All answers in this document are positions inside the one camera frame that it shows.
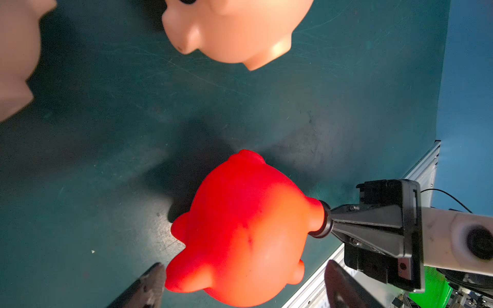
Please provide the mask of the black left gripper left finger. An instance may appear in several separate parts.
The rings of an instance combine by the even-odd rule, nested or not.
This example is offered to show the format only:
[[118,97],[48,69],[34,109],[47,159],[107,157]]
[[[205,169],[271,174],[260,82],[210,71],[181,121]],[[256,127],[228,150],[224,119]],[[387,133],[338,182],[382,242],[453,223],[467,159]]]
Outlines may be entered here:
[[155,263],[107,307],[160,308],[165,280],[166,268],[164,264]]

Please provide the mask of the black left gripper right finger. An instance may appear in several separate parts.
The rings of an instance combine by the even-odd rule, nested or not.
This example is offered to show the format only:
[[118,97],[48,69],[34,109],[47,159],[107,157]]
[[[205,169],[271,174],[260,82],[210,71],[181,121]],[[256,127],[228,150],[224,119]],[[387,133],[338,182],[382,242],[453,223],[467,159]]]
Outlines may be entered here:
[[384,308],[334,260],[327,262],[324,281],[332,308]]

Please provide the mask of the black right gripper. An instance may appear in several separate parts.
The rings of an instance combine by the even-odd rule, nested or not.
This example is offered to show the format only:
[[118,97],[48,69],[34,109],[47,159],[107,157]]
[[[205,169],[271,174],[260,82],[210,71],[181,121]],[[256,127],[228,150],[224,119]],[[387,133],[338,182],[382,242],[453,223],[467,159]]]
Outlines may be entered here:
[[332,232],[345,243],[345,265],[405,291],[424,291],[419,183],[375,180],[357,189],[359,204],[330,211],[337,222]]

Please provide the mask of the red piggy bank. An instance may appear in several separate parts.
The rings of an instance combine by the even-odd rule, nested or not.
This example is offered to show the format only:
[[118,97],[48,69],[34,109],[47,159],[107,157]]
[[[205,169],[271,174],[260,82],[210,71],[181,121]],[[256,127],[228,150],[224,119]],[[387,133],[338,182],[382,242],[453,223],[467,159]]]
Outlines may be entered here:
[[203,290],[235,307],[264,304],[303,280],[307,237],[324,218],[320,201],[241,150],[208,174],[191,209],[173,222],[185,247],[168,264],[166,289]]

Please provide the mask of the peach piggy bank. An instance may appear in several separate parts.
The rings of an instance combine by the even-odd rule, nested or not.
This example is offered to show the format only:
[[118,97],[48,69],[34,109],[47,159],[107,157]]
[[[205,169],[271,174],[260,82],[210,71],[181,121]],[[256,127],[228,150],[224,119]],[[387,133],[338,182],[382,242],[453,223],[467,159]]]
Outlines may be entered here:
[[291,49],[293,31],[313,1],[167,1],[163,27],[182,54],[259,69]]

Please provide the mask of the pink piggy bank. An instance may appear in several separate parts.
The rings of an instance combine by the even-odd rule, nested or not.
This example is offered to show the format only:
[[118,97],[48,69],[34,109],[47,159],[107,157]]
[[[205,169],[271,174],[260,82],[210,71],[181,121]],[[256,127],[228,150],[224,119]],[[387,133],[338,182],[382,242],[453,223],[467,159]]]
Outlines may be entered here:
[[40,19],[55,0],[1,1],[1,120],[10,118],[33,100],[26,81],[41,54]]

